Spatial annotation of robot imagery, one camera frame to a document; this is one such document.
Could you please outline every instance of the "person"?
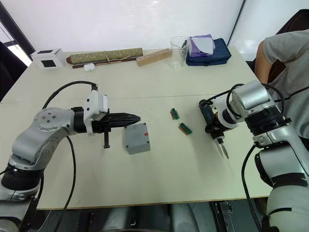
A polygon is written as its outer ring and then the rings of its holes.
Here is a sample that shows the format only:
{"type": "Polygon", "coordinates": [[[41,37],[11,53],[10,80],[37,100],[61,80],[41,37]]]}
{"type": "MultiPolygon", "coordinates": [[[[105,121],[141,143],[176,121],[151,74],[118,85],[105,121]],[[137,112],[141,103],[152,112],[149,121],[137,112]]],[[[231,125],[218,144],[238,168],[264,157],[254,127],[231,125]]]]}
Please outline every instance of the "person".
{"type": "MultiPolygon", "coordinates": [[[[284,98],[309,87],[309,29],[278,34],[260,43],[254,73],[261,83],[268,83],[269,71],[276,60],[283,62],[286,68],[269,84],[284,98]]],[[[274,91],[270,94],[274,100],[279,99],[274,91]]],[[[285,101],[284,116],[292,120],[296,132],[309,149],[309,89],[285,101]]]]}

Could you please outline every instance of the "gray t-shirt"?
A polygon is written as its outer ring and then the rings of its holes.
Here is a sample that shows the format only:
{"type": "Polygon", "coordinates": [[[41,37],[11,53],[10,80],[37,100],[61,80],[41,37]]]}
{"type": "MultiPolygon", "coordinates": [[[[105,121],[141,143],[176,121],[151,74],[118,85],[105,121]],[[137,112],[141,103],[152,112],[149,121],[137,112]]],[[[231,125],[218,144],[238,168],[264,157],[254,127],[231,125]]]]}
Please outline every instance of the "gray t-shirt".
{"type": "MultiPolygon", "coordinates": [[[[264,55],[273,64],[280,60],[286,68],[270,84],[285,98],[309,86],[309,30],[287,32],[264,40],[264,55]]],[[[279,96],[272,92],[274,100],[279,96]]],[[[309,138],[309,89],[285,101],[285,117],[299,136],[309,138]]]]}

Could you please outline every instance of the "glass beaker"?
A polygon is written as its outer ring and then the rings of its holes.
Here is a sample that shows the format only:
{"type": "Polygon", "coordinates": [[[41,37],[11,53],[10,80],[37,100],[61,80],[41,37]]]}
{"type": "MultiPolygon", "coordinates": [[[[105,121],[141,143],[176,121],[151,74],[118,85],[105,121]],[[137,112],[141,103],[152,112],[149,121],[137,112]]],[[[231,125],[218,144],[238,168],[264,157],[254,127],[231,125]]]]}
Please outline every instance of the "glass beaker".
{"type": "Polygon", "coordinates": [[[170,39],[172,55],[169,58],[169,65],[172,69],[181,69],[187,58],[189,39],[184,36],[175,36],[170,39]]]}

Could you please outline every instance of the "blue pouch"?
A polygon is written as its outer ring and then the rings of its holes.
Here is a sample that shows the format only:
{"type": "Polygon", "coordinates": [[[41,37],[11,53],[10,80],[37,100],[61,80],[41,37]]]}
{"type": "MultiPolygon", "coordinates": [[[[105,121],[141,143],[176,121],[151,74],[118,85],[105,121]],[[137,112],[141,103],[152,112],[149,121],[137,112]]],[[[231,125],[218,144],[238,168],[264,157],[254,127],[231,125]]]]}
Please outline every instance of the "blue pouch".
{"type": "Polygon", "coordinates": [[[186,63],[189,66],[209,66],[226,64],[228,59],[232,56],[222,38],[214,40],[216,48],[212,56],[207,57],[190,57],[187,54],[186,63]]]}

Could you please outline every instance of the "white wall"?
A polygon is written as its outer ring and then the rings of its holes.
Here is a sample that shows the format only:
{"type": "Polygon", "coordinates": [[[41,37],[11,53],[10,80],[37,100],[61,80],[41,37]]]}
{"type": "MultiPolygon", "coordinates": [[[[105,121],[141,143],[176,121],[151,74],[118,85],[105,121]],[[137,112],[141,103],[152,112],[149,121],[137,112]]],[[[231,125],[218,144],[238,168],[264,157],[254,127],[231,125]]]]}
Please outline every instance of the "white wall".
{"type": "Polygon", "coordinates": [[[242,0],[1,0],[35,49],[169,47],[173,36],[227,42],[242,0]]]}
{"type": "Polygon", "coordinates": [[[309,0],[247,0],[230,45],[245,60],[253,60],[260,42],[275,35],[300,9],[309,9],[309,0]]]}

